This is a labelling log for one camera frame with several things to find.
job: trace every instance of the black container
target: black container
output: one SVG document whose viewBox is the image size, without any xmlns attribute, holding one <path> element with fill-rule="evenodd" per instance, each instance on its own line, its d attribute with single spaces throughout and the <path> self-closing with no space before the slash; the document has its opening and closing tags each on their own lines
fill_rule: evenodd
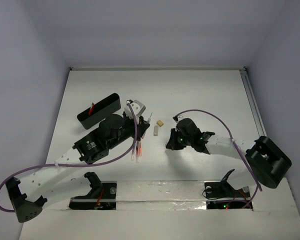
<svg viewBox="0 0 300 240">
<path fill-rule="evenodd" d="M 105 99 L 94 104 L 93 111 L 89 115 L 90 107 L 79 113 L 76 118 L 85 129 L 90 129 L 102 119 L 121 109 L 120 97 L 117 93 L 107 96 Z"/>
</svg>

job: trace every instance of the gray wall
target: gray wall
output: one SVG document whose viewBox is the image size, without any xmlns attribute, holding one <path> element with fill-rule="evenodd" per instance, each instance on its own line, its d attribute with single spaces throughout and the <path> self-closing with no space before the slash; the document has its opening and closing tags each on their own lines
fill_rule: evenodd
<svg viewBox="0 0 300 240">
<path fill-rule="evenodd" d="M 285 0 L 27 0 L 68 65 L 247 66 Z"/>
<path fill-rule="evenodd" d="M 0 0 L 0 182 L 45 162 L 69 72 L 49 30 L 16 2 Z M 12 208 L 5 190 L 0 201 Z M 0 240 L 20 229 L 14 213 L 0 211 Z"/>
<path fill-rule="evenodd" d="M 248 68 L 267 134 L 292 160 L 300 212 L 300 0 L 288 0 Z"/>
</svg>

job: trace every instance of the white table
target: white table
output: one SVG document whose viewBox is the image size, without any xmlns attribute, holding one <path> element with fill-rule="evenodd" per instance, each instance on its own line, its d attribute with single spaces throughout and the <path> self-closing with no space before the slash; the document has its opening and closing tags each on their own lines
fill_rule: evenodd
<svg viewBox="0 0 300 240">
<path fill-rule="evenodd" d="M 239 170 L 244 165 L 232 158 L 198 153 L 189 147 L 181 151 L 166 150 L 170 129 L 176 125 L 172 117 L 183 110 L 202 109 L 223 119 L 237 139 L 259 137 L 255 123 L 258 121 L 248 101 L 248 97 L 252 98 L 251 95 L 247 97 L 238 70 L 71 71 L 47 163 L 53 163 L 74 142 L 98 126 L 85 130 L 76 116 L 91 102 L 98 102 L 112 93 L 120 96 L 122 108 L 118 114 L 122 114 L 127 99 L 137 99 L 145 104 L 145 118 L 153 112 L 152 125 L 142 140 L 140 162 L 131 161 L 128 154 L 109 165 L 81 169 L 65 182 L 95 171 L 102 181 L 118 181 L 118 192 L 119 186 L 141 186 L 142 200 L 147 201 L 150 198 L 147 188 L 152 188 L 156 181 L 167 185 L 178 181 L 174 183 L 180 184 L 177 185 L 180 188 L 186 181 L 191 181 L 188 182 L 188 189 L 193 189 L 191 199 L 200 204 L 202 200 L 197 186 L 200 183 L 197 181 L 219 180 L 229 169 Z M 185 113 L 184 116 L 191 118 L 202 131 L 227 136 L 224 127 L 211 116 L 199 112 Z M 162 120 L 164 125 L 159 129 L 159 135 L 153 136 L 157 120 Z M 100 161 L 120 155 L 131 143 L 132 139 L 123 142 Z M 170 191 L 166 193 L 151 196 L 155 200 L 170 200 Z M 125 191 L 126 197 L 133 199 L 136 195 L 136 191 Z M 181 193 L 179 197 L 182 201 L 189 200 L 183 199 Z M 61 209 L 67 208 L 67 202 L 63 202 L 25 223 L 20 239 L 300 239 L 300 216 L 285 179 L 277 189 L 264 187 L 253 201 L 254 211 L 202 210 L 204 207 L 180 210 L 172 209 L 168 204 L 151 206 L 129 205 L 112 211 L 64 211 Z"/>
</svg>

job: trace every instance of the small block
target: small block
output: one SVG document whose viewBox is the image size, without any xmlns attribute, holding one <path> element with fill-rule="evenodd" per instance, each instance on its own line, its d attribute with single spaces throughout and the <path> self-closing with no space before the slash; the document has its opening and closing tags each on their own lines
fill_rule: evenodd
<svg viewBox="0 0 300 240">
<path fill-rule="evenodd" d="M 158 126 L 158 125 L 155 125 L 155 126 L 154 126 L 154 130 L 153 130 L 153 135 L 154 135 L 154 136 L 158 136 L 158 134 L 159 134 L 159 126 Z"/>
<path fill-rule="evenodd" d="M 158 121 L 156 122 L 156 124 L 158 124 L 160 127 L 162 127 L 162 126 L 164 125 L 164 123 L 163 123 L 161 120 L 158 120 Z"/>
</svg>

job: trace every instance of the wall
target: wall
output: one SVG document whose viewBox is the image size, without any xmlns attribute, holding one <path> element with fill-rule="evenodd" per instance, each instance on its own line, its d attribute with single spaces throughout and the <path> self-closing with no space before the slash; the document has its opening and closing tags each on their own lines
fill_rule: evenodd
<svg viewBox="0 0 300 240">
<path fill-rule="evenodd" d="M 45 162 L 69 73 L 49 30 L 24 7 L 0 0 L 0 182 Z M 0 202 L 12 208 L 4 190 Z M 0 239 L 19 239 L 20 230 L 14 213 L 0 211 Z"/>
<path fill-rule="evenodd" d="M 242 67 L 285 0 L 35 1 L 69 66 Z"/>
<path fill-rule="evenodd" d="M 288 0 L 248 67 L 267 134 L 292 160 L 288 179 L 300 212 L 300 0 Z"/>
</svg>

